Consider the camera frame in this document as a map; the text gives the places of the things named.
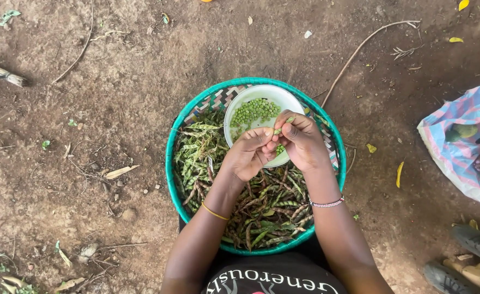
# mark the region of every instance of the woven basket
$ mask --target woven basket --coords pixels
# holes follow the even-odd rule
[[[283,88],[293,94],[304,106],[306,106],[305,112],[308,116],[313,116],[318,123],[318,127],[323,133],[323,138],[325,140],[326,146],[331,151],[331,161],[333,163],[333,168],[337,171],[336,178],[338,180],[338,185],[340,190],[343,189],[343,183],[345,182],[346,176],[346,153],[343,147],[343,142],[341,140],[340,132],[338,132],[336,126],[330,119],[330,117],[325,113],[325,111],[320,108],[316,102],[314,102],[307,95],[302,93],[300,90],[295,87],[288,85],[286,83],[277,81],[270,78],[262,77],[242,77],[231,79],[226,82],[216,84],[207,90],[204,90],[192,99],[178,114],[169,134],[169,139],[167,141],[166,147],[166,176],[167,184],[169,188],[169,193],[171,194],[171,199],[175,204],[175,207],[182,217],[182,219],[187,223],[191,219],[187,211],[182,206],[182,201],[178,196],[178,191],[176,189],[174,176],[172,173],[172,157],[173,157],[173,147],[175,145],[176,137],[178,136],[177,130],[185,125],[192,124],[194,118],[198,114],[206,109],[206,107],[211,107],[216,111],[224,111],[225,108],[229,105],[230,101],[238,95],[239,92],[253,85],[274,85],[280,88]],[[278,246],[269,248],[269,249],[259,249],[249,251],[246,249],[235,249],[232,244],[221,243],[220,248],[238,255],[246,256],[255,256],[255,255],[271,255],[282,253],[286,250],[296,247],[297,245],[307,241],[314,234],[314,225],[311,225],[307,228],[305,232],[299,234],[295,239],[290,240],[287,243],[280,243]]]

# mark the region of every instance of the shoe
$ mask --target shoe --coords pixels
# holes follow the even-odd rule
[[[468,224],[456,224],[452,227],[451,235],[459,244],[480,257],[480,231]]]
[[[423,274],[429,284],[445,294],[480,294],[478,286],[457,271],[436,262],[427,263]]]

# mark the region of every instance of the hand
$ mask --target hand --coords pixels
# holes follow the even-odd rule
[[[229,170],[243,182],[249,181],[262,167],[276,157],[274,129],[261,127],[244,132],[225,155],[222,170]]]
[[[274,135],[273,141],[279,140],[285,146],[291,161],[303,173],[331,166],[329,151],[312,118],[286,109],[276,118],[274,128],[282,128],[282,132]]]

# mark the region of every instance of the teal basket rim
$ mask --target teal basket rim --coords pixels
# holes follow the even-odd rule
[[[309,108],[317,115],[323,117],[329,125],[327,126],[331,131],[333,136],[333,140],[335,142],[336,152],[338,153],[338,158],[340,162],[340,167],[338,169],[338,175],[336,176],[338,180],[338,185],[340,186],[340,191],[343,189],[343,184],[345,183],[346,177],[346,168],[347,168],[347,156],[345,153],[345,148],[343,148],[343,141],[341,139],[341,134],[336,128],[335,124],[332,122],[330,117],[327,113],[318,105],[314,100],[309,98],[305,95],[302,91],[296,89],[295,87],[288,85],[287,83],[271,79],[271,78],[264,78],[264,77],[241,77],[241,78],[234,78],[228,81],[224,81],[222,83],[216,84],[198,94],[194,97],[185,107],[180,111],[178,117],[176,117],[175,122],[172,125],[171,132],[169,133],[169,139],[167,140],[167,147],[166,147],[166,177],[167,177],[167,185],[169,188],[169,193],[171,194],[171,199],[175,204],[176,210],[182,217],[185,223],[189,222],[191,217],[188,215],[186,210],[182,206],[182,202],[178,197],[178,192],[175,185],[175,180],[172,174],[172,157],[173,157],[173,147],[175,145],[176,137],[177,137],[177,130],[183,125],[184,119],[191,114],[193,109],[196,105],[204,100],[209,95],[215,94],[217,91],[231,87],[231,86],[238,86],[238,85],[274,85],[280,88],[283,88],[289,92],[291,92],[295,97],[299,98],[303,102],[305,102]],[[292,249],[299,244],[307,241],[312,235],[314,234],[314,225],[307,228],[305,232],[302,232],[293,240],[290,240],[288,243],[280,243],[278,246],[269,248],[269,249],[261,249],[261,250],[253,250],[249,251],[246,249],[236,249],[233,245],[224,244],[223,242],[220,244],[220,248],[222,250],[228,251],[233,254],[237,255],[244,255],[244,256],[261,256],[261,255],[271,255],[282,253],[289,249]]]

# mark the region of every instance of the striped plastic bag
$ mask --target striped plastic bag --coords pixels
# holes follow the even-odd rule
[[[476,124],[478,132],[450,143],[445,131],[452,124]],[[465,196],[480,202],[480,175],[472,163],[480,154],[480,86],[462,97],[446,102],[439,110],[424,118],[418,131],[434,162]]]

